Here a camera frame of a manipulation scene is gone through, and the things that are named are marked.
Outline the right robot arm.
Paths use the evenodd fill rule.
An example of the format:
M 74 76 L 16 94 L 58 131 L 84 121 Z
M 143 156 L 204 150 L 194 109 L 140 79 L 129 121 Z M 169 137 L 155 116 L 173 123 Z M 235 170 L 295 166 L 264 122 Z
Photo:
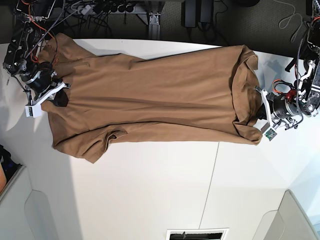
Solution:
M 65 11 L 63 0 L 17 0 L 11 42 L 3 62 L 10 77 L 17 80 L 27 95 L 29 105 L 49 100 L 56 107 L 66 107 L 68 83 L 57 77 L 58 39 L 53 32 Z M 37 53 L 46 39 L 52 39 L 53 57 L 40 62 Z

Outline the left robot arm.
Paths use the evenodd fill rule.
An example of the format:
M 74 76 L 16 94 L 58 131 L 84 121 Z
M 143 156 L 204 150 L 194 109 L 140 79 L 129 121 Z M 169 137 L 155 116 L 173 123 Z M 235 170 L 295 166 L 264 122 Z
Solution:
M 312 17 L 308 31 L 299 45 L 297 57 L 285 70 L 294 68 L 295 81 L 276 79 L 271 92 L 258 86 L 262 105 L 256 117 L 266 120 L 262 133 L 276 133 L 284 127 L 296 129 L 305 117 L 316 117 L 320 112 L 320 14 Z

